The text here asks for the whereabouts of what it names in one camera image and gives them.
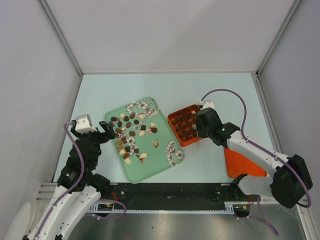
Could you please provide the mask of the orange chocolate box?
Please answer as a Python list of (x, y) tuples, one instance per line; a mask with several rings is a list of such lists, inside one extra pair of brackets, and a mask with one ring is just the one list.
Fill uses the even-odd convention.
[(197, 131), (193, 127), (196, 124), (196, 114), (191, 111), (200, 111), (197, 104), (193, 104), (170, 113), (167, 122), (182, 147), (187, 147), (201, 140), (197, 137)]

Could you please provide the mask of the green floral tray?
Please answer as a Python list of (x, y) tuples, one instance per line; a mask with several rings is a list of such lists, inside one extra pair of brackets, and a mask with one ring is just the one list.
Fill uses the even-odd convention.
[[(106, 113), (105, 120), (112, 122), (113, 144), (130, 183), (137, 184), (184, 161), (182, 146), (154, 98), (145, 97), (113, 109)], [(156, 124), (156, 133), (151, 122)], [(139, 136), (142, 125), (146, 125), (145, 135)], [(125, 153), (130, 154), (130, 164), (123, 159)], [(142, 153), (148, 156), (139, 159)]]

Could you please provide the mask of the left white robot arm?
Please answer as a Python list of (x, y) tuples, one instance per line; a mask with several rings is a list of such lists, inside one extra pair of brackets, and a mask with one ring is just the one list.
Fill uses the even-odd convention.
[(111, 121), (100, 121), (103, 131), (92, 125), (89, 115), (81, 115), (63, 125), (72, 142), (52, 198), (39, 222), (25, 240), (67, 240), (75, 226), (98, 200), (110, 196), (110, 180), (93, 173), (102, 154), (101, 145), (115, 139)]

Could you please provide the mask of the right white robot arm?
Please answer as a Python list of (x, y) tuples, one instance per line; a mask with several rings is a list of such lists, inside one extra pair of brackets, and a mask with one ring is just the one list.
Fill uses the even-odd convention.
[(274, 198), (286, 208), (293, 208), (303, 198), (305, 207), (310, 207), (310, 189), (313, 182), (305, 160), (295, 154), (271, 151), (246, 137), (241, 129), (231, 122), (222, 123), (217, 112), (209, 107), (195, 116), (197, 136), (209, 138), (217, 146), (230, 149), (258, 165), (267, 175), (263, 177), (241, 174), (237, 184), (230, 188), (231, 196), (242, 201), (248, 195)]

